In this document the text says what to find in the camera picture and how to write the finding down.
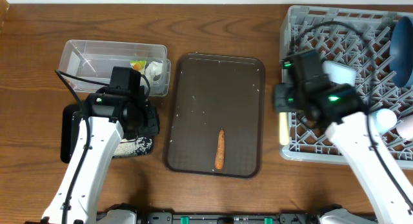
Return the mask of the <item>yellow plastic spoon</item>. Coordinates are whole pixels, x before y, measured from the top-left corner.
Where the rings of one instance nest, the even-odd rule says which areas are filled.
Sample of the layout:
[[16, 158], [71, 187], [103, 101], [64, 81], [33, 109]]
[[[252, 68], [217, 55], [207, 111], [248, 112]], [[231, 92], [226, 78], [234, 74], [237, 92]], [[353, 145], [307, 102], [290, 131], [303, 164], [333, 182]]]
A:
[[288, 125], [288, 113], [287, 112], [280, 112], [279, 113], [279, 144], [280, 145], [288, 145], [290, 141], [290, 133], [289, 133], [289, 125]]

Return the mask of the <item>pandan cake wrapper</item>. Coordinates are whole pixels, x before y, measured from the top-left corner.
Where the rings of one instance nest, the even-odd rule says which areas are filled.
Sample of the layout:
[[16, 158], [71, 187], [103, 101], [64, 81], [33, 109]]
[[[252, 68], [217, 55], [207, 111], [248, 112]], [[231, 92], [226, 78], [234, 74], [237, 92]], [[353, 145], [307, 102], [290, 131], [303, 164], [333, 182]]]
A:
[[141, 74], [144, 74], [146, 68], [146, 60], [131, 61], [130, 67], [134, 70], [139, 71]]

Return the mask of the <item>light blue cup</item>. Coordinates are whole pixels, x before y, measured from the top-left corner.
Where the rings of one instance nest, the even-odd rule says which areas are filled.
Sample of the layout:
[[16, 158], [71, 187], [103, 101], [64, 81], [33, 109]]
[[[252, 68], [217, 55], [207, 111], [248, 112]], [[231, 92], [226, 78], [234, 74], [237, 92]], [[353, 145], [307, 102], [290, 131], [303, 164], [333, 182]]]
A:
[[392, 130], [397, 123], [396, 114], [387, 108], [376, 110], [370, 114], [374, 126], [380, 135]]

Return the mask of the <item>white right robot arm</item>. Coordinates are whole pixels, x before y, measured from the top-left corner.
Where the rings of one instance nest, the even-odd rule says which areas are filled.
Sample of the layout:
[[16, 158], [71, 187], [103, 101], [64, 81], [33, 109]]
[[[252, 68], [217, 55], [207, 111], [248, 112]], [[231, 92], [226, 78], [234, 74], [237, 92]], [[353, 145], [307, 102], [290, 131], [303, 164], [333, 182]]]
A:
[[346, 159], [379, 223], [412, 223], [412, 184], [387, 150], [369, 107], [349, 84], [333, 85], [315, 50], [280, 62], [288, 80], [276, 85], [277, 112], [302, 112]]

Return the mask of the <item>light blue rice bowl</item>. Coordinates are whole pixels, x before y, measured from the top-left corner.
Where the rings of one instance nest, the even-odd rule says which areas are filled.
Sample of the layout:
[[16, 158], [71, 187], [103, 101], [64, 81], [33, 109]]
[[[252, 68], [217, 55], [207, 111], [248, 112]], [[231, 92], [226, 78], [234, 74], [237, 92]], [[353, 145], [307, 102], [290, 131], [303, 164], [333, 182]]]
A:
[[335, 61], [324, 61], [322, 63], [322, 69], [333, 83], [339, 85], [348, 84], [352, 87], [356, 83], [356, 71], [349, 66]]

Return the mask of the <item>orange carrot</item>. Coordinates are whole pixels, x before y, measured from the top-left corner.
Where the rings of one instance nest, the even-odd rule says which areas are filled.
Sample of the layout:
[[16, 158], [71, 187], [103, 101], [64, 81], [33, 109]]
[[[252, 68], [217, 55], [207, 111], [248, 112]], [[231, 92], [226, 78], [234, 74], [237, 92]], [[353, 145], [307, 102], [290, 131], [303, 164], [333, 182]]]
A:
[[225, 163], [225, 131], [221, 129], [218, 134], [215, 168], [221, 170]]

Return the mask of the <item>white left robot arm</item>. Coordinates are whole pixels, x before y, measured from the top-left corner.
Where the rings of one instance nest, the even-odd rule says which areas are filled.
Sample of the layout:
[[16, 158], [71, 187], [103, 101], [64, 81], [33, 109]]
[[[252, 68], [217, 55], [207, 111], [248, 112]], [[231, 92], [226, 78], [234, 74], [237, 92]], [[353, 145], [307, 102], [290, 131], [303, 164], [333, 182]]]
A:
[[98, 218], [101, 189], [122, 140], [157, 136], [156, 107], [149, 102], [149, 86], [137, 70], [115, 66], [109, 83], [78, 101], [76, 145], [61, 185], [44, 211], [41, 223], [139, 223], [136, 209], [120, 204]]

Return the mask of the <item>dark blue plate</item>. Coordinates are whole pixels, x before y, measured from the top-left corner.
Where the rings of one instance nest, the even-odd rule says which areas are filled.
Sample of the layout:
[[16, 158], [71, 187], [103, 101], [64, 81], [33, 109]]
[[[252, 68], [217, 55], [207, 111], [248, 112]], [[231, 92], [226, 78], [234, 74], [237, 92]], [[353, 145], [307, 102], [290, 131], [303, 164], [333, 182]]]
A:
[[396, 75], [393, 83], [399, 87], [412, 86], [412, 19], [403, 16], [395, 25], [390, 40], [391, 71]]

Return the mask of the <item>pink plastic cup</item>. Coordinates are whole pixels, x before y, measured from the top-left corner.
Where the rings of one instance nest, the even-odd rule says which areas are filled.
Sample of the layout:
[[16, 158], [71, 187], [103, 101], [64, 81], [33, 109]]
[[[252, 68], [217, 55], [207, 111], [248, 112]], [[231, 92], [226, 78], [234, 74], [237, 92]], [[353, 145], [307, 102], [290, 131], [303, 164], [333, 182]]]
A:
[[413, 115], [403, 117], [396, 126], [397, 133], [403, 139], [412, 141], [413, 139]]

